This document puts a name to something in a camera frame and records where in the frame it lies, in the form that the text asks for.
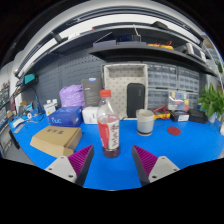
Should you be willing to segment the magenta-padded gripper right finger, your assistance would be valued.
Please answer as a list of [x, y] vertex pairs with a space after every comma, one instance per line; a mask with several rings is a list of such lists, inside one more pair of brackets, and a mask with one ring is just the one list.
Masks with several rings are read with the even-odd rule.
[[166, 156], [157, 157], [136, 145], [132, 146], [132, 156], [142, 186], [179, 171], [179, 168]]

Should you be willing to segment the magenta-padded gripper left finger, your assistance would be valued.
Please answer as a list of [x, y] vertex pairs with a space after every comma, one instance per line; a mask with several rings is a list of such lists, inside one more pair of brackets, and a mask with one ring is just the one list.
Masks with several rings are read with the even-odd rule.
[[94, 156], [94, 146], [87, 146], [72, 155], [60, 156], [51, 163], [46, 171], [69, 182], [83, 186]]

